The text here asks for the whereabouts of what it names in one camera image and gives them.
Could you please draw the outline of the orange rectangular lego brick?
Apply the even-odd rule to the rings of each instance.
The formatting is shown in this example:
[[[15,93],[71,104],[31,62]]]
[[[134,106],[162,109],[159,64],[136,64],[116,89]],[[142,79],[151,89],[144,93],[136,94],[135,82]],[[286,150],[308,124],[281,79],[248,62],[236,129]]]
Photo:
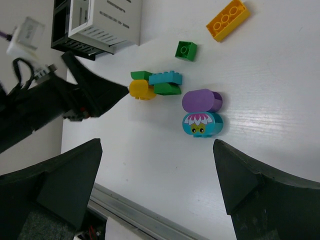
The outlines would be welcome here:
[[[251,15],[241,0],[232,0],[206,28],[213,39],[222,42],[233,30],[240,26]]]

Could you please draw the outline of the green square lego brick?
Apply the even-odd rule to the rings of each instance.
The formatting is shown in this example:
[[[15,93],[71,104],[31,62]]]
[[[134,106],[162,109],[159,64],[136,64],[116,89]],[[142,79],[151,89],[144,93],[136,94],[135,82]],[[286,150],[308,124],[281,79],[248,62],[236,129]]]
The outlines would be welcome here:
[[[181,60],[193,62],[196,58],[198,45],[190,41],[179,41],[175,57]]]

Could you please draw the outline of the white slotted container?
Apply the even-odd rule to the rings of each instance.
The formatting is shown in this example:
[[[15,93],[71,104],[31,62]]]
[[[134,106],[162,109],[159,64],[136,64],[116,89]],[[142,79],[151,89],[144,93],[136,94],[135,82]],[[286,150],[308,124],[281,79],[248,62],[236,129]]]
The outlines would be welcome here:
[[[68,37],[101,50],[140,44],[141,0],[72,0]]]

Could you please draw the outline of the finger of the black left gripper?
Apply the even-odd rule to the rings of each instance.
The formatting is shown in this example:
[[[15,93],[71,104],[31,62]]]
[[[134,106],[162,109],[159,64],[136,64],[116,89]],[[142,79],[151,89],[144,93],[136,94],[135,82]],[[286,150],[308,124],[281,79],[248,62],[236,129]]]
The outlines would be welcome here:
[[[79,110],[87,112],[89,117],[102,116],[129,94],[127,86],[96,75],[72,52],[64,53],[61,58],[77,82],[71,93],[79,104]]]

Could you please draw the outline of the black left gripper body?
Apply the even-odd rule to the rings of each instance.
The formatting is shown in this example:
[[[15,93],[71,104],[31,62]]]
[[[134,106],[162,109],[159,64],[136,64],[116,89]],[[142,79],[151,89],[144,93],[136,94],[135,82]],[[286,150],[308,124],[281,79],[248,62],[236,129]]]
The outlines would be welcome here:
[[[85,98],[80,91],[85,88],[85,78],[76,84],[55,74],[49,74],[32,88],[17,88],[0,94],[0,151],[4,152],[46,126],[59,116],[80,122],[87,118]]]

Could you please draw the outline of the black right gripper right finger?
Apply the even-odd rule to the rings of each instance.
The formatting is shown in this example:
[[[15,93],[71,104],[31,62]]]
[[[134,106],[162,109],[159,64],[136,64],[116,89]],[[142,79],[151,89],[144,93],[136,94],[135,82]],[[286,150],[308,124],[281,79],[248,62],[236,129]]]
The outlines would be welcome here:
[[[318,240],[320,184],[254,159],[223,140],[213,155],[238,240]]]

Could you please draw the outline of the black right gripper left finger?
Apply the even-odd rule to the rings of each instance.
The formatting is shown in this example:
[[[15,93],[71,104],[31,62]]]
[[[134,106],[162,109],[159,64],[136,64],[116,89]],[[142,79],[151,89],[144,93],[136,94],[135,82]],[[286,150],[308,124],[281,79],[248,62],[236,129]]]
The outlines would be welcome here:
[[[72,240],[81,228],[102,158],[94,138],[0,177],[2,240]]]

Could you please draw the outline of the blue rectangular lego brick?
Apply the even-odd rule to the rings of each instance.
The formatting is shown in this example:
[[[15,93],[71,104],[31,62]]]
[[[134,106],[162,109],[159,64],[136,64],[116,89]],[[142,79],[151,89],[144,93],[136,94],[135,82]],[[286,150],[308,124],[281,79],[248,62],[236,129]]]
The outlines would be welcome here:
[[[149,85],[169,83],[180,86],[183,84],[183,76],[175,71],[160,72],[150,75],[148,83]]]

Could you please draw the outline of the green curved lego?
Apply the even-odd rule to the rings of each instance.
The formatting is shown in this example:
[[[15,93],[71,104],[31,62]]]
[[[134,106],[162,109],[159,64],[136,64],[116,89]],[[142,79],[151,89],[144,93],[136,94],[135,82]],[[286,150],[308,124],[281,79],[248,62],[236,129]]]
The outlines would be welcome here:
[[[130,76],[133,80],[149,80],[149,77],[152,76],[153,73],[142,70],[142,71],[131,71]]]
[[[154,85],[154,93],[161,96],[181,95],[182,91],[178,85],[170,83],[157,83]]]

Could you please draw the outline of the aluminium front rail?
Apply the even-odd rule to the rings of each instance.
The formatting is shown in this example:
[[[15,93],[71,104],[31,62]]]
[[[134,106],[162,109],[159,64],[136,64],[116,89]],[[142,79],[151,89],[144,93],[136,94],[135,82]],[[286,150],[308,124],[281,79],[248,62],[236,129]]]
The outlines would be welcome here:
[[[205,240],[195,233],[105,187],[95,183],[88,208],[112,218],[144,240]]]

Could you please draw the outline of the yellow rounded lego brick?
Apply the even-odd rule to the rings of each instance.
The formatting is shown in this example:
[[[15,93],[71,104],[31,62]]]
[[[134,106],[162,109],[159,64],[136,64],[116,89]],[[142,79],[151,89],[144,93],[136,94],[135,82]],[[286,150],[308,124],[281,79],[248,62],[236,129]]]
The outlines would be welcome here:
[[[133,80],[129,85],[129,94],[137,100],[151,100],[156,97],[154,87],[145,79]]]

